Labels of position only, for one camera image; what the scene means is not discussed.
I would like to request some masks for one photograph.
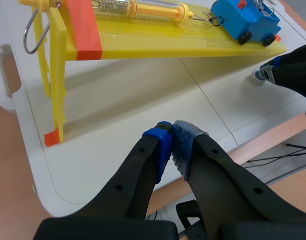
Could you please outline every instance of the black wheel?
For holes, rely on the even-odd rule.
[[[244,45],[245,43],[250,41],[251,38],[252,38],[252,33],[247,31],[247,32],[243,33],[241,36],[239,36],[237,42],[240,45]]]
[[[215,5],[215,3],[217,3],[217,0],[213,3],[213,5],[211,6],[211,8]]]
[[[275,41],[276,37],[274,35],[268,36],[263,41],[263,46],[267,47]]]

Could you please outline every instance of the white tabletop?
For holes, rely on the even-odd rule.
[[[27,55],[22,43],[31,10],[16,0],[0,4],[8,29],[0,31],[0,44],[12,47],[22,79],[21,89],[13,94],[16,112],[39,198],[54,216],[88,203],[141,134],[161,120],[189,121],[229,151],[306,110],[306,100],[297,93],[271,84],[254,86],[247,80],[254,68],[268,61],[263,58],[69,62],[66,142],[47,148],[44,134],[54,129],[51,99],[44,94],[37,55]],[[280,8],[278,13],[279,35],[287,49],[305,44],[305,32]],[[28,43],[35,44],[32,32]],[[170,161],[157,188],[178,177]]]

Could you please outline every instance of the wire handle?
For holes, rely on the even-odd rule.
[[[212,17],[210,14],[208,14],[208,13],[206,13],[206,12],[203,12],[206,16],[208,16],[209,17],[209,19],[207,20],[207,19],[205,19],[205,18],[203,18],[203,17],[201,17],[201,16],[199,16],[199,15],[196,15],[196,14],[194,14],[194,16],[195,17],[193,17],[193,16],[191,16],[191,19],[193,19],[193,20],[198,20],[198,21],[205,21],[205,22],[207,22],[207,23],[209,23],[209,24],[213,24],[215,27],[217,26],[220,26],[220,24],[215,24],[215,19],[222,19],[221,21],[219,21],[221,24],[224,22],[224,18],[222,17],[222,16],[214,16],[214,17]]]
[[[58,1],[57,2],[57,9],[60,9],[61,7],[61,3]],[[39,49],[39,47],[41,46],[42,42],[44,41],[48,31],[49,31],[49,28],[50,28],[50,23],[47,24],[41,38],[39,39],[38,43],[36,44],[36,46],[34,47],[33,50],[29,50],[27,48],[27,36],[28,36],[28,31],[29,29],[31,28],[36,16],[37,16],[37,13],[38,13],[38,8],[34,11],[33,15],[31,16],[31,19],[29,19],[29,22],[25,28],[25,31],[24,31],[24,49],[25,51],[28,53],[28,54],[34,54],[35,52],[37,52],[37,50]]]

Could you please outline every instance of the blue gripper pad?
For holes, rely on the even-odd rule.
[[[189,162],[192,154],[194,138],[199,135],[208,135],[198,127],[186,121],[176,121],[173,126],[173,161],[177,169],[187,181]]]

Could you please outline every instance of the toy car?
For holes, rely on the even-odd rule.
[[[267,47],[276,39],[280,31],[279,18],[265,4],[257,8],[250,0],[217,0],[211,12],[223,17],[220,21],[227,32],[240,45],[248,41],[260,42]]]

